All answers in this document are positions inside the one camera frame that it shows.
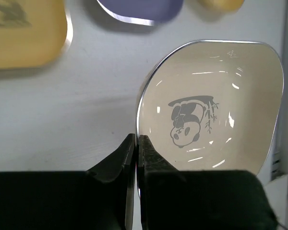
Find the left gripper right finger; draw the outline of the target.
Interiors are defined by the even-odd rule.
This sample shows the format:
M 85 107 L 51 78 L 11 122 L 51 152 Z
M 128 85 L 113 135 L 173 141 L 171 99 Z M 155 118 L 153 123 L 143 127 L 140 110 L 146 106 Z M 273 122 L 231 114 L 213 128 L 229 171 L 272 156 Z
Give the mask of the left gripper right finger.
M 277 217 L 258 178 L 244 170 L 179 171 L 138 141 L 145 230 L 275 230 Z

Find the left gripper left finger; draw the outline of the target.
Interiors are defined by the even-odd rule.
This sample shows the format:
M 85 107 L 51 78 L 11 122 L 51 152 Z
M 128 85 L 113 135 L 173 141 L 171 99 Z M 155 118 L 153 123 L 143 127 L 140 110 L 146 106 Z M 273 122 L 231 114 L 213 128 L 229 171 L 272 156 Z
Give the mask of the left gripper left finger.
M 135 136 L 86 171 L 0 172 L 0 230 L 130 230 Z

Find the cream square plate front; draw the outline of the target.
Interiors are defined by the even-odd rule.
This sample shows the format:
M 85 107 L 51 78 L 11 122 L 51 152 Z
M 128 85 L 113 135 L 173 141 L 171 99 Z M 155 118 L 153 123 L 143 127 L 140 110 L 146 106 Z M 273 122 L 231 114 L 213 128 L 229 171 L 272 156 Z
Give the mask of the cream square plate front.
M 278 53 L 254 41 L 198 40 L 163 57 L 138 96 L 136 135 L 179 171 L 258 174 L 284 88 Z

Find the yellow square plate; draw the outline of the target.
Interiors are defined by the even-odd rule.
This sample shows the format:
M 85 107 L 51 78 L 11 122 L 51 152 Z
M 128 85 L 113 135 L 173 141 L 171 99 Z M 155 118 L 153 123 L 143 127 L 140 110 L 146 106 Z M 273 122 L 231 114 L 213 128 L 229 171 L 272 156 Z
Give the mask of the yellow square plate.
M 207 9 L 218 12 L 237 11 L 244 3 L 244 0 L 199 0 L 201 5 Z
M 73 27 L 63 0 L 0 0 L 0 70 L 46 65 L 67 51 Z

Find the purple square plate back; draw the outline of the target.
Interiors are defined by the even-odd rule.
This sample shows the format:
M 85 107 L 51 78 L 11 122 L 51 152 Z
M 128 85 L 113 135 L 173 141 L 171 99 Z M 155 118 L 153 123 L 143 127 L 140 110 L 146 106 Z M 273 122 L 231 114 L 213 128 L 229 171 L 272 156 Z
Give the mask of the purple square plate back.
M 182 0 L 99 0 L 101 8 L 114 19 L 131 24 L 154 26 L 174 19 Z

